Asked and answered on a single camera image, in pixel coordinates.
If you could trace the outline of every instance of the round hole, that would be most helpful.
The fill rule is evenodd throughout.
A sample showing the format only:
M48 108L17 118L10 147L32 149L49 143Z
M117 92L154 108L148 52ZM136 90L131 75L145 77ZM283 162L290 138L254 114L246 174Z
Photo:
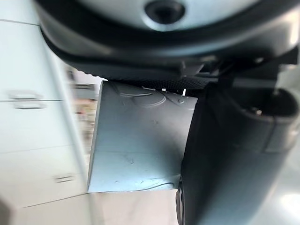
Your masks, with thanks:
M147 16L159 24L172 24L179 21L185 13L182 4L172 0L159 0L146 5Z

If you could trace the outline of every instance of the black plastic housing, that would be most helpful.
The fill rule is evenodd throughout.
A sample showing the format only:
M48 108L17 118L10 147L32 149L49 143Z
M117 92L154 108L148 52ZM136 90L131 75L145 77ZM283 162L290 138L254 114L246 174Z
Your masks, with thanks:
M210 86L196 104L182 161L183 224L248 224L295 144L298 114L282 89Z
M270 59L293 49L299 39L299 0L263 0L216 24L170 32L117 24L74 0L34 2L48 45L66 63L152 88L203 88L207 79L183 77L182 67L211 60Z

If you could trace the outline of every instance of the drawer handle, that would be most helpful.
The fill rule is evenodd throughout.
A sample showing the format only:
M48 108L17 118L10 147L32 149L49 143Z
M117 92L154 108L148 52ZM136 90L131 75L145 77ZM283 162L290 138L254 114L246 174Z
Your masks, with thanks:
M55 182L56 183L64 183L64 182L68 182L68 181L72 181L75 179L75 176L72 175L72 174L68 174L68 175L65 175L65 176L56 176L54 177L55 179Z
M16 109L44 109L46 107L45 104L35 101L24 101L24 102L15 102L14 107Z
M31 90L14 90L8 93L12 100L41 100L42 95L39 95Z

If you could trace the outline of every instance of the gray plastic panel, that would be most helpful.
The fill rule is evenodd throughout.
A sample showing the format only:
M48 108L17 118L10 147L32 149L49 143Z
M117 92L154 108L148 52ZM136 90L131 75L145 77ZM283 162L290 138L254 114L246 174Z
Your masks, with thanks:
M89 192L177 188L197 99L103 82Z

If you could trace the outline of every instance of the cabinet drawer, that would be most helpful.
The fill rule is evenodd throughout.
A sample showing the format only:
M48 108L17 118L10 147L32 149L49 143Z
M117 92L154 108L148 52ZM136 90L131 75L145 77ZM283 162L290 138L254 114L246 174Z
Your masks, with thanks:
M22 208L84 193L86 193L86 184L81 174L75 174L72 180L61 183L57 183L55 179L48 179L13 185L6 190L5 194L10 196L10 202L14 207Z
M58 100L39 26L0 21L0 30L0 101L11 100L12 91Z
M0 112L0 154L72 144L60 101L2 102Z
M73 180L80 173L72 146L0 154L0 184Z

